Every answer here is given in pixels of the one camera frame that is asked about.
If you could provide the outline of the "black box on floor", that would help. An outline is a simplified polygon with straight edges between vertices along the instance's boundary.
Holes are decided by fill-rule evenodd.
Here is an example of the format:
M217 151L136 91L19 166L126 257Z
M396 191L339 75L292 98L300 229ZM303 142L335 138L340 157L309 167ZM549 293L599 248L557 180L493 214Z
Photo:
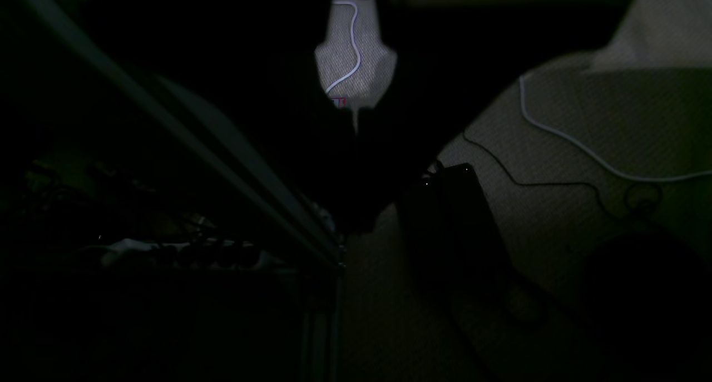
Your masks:
M513 266L474 167L443 167L395 202L406 253L425 288L508 293Z

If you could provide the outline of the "black power strip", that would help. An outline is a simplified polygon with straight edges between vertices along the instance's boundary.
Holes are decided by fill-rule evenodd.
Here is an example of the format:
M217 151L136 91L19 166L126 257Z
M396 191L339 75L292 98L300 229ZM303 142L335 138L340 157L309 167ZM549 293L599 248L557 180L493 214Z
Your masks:
M124 239L107 246L100 263L112 266L130 259L181 270L266 271L286 266L284 261L251 242L216 238L194 243Z

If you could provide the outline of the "aluminium frame rail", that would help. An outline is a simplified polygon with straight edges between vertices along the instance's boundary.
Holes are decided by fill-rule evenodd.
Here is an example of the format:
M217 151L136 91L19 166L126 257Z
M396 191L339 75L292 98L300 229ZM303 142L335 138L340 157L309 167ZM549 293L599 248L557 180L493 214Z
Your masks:
M319 81L330 0L2 0L2 133L71 138L294 265L340 268L315 212L344 113Z

